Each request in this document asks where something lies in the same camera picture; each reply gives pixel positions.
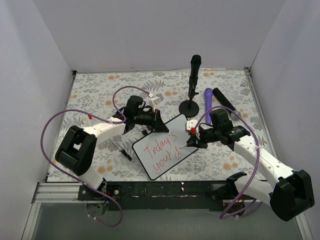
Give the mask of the small black-framed whiteboard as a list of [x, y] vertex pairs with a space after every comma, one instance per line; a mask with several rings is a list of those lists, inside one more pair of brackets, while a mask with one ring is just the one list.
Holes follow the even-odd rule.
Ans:
[[158, 179], [198, 150], [187, 146], [179, 149], [189, 139], [186, 122], [186, 116], [179, 114], [165, 124], [168, 133], [151, 132], [133, 143], [132, 149], [150, 180]]

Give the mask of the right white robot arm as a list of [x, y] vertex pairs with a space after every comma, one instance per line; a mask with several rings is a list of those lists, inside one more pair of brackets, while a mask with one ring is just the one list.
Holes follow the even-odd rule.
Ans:
[[305, 170], [296, 171], [259, 147], [254, 133], [234, 126], [226, 110], [214, 108], [209, 116], [212, 124], [207, 129], [197, 120], [186, 122], [187, 147], [206, 149], [209, 143], [220, 142], [254, 167], [251, 175], [238, 172], [228, 177], [224, 186], [213, 191], [214, 196], [229, 196], [233, 204], [249, 196], [269, 205], [286, 222], [314, 206], [312, 180]]

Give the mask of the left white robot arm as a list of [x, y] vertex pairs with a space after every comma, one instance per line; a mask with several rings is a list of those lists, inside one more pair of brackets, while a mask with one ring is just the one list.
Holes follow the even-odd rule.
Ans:
[[106, 196], [106, 180], [92, 166], [95, 148], [116, 136], [129, 132], [135, 125], [146, 126], [151, 132], [168, 133], [160, 110], [145, 105], [140, 96], [131, 96], [125, 107], [110, 118], [111, 123], [99, 123], [80, 128], [71, 126], [62, 140], [55, 160], [90, 186], [89, 194], [95, 200]]

